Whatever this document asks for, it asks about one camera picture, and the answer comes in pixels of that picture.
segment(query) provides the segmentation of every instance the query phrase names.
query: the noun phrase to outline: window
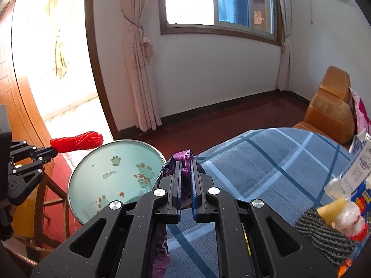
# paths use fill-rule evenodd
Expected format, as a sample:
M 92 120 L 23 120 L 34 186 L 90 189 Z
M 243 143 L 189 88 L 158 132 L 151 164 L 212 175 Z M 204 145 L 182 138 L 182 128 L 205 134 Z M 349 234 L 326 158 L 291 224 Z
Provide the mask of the window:
M 281 44 L 278 0 L 159 0 L 161 34 L 211 33 Z

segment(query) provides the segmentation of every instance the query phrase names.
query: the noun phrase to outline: dark red floor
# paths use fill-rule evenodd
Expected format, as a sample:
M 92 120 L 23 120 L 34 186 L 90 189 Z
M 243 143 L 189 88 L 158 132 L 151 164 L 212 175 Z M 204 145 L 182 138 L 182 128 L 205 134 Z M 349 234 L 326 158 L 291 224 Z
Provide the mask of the dark red floor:
M 226 108 L 187 122 L 169 127 L 159 127 L 137 137 L 147 142 L 169 159 L 173 154 L 191 149 L 197 155 L 214 145 L 248 130 L 269 127 L 292 127 L 303 120 L 307 106 L 305 103 L 284 93 L 275 93 L 238 106 Z M 65 191 L 71 171 L 62 156 L 55 158 L 52 179 Z M 47 198 L 55 197 L 48 191 Z M 54 239 L 64 240 L 62 206 L 50 206 L 46 212 L 51 217 L 44 221 L 45 234 Z M 75 232 L 80 225 L 70 214 L 70 231 Z

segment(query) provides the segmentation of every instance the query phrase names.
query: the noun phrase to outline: blue plaid tablecloth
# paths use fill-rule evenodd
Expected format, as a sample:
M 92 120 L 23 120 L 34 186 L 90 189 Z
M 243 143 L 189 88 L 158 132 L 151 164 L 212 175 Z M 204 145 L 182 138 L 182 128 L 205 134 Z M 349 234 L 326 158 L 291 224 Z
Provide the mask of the blue plaid tablecloth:
M 305 210 L 331 202 L 323 187 L 353 158 L 330 139 L 293 128 L 248 131 L 196 156 L 217 187 L 240 200 L 263 199 L 291 225 Z M 164 278 L 218 277 L 214 224 L 196 224 L 186 209 L 167 232 Z

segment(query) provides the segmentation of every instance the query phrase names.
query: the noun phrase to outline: doorway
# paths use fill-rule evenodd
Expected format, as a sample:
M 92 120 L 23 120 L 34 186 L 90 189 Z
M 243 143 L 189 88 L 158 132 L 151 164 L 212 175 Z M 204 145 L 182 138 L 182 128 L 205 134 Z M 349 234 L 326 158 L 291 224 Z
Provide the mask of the doorway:
M 23 103 L 36 104 L 51 138 L 96 131 L 113 141 L 90 65 L 84 0 L 16 0 L 12 54 Z M 88 153 L 63 156 L 73 169 Z

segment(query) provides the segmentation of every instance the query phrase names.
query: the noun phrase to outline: gray yarn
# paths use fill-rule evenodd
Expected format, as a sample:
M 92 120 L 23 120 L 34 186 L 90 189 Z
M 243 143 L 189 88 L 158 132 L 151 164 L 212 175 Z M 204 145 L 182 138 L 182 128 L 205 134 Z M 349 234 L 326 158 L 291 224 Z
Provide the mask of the gray yarn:
M 335 267 L 341 266 L 353 253 L 357 242 L 325 224 L 317 210 L 309 209 L 296 221 L 295 229 L 322 253 Z

